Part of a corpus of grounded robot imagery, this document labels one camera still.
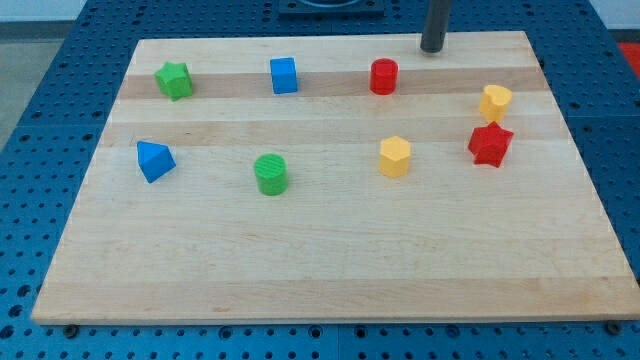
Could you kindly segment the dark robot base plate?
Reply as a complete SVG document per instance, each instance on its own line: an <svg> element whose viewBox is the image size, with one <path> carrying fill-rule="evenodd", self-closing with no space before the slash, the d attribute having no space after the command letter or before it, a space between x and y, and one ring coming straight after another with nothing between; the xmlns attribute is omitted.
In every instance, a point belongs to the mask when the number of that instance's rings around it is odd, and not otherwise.
<svg viewBox="0 0 640 360"><path fill-rule="evenodd" d="M277 0L278 15L302 16L382 16L383 0Z"/></svg>

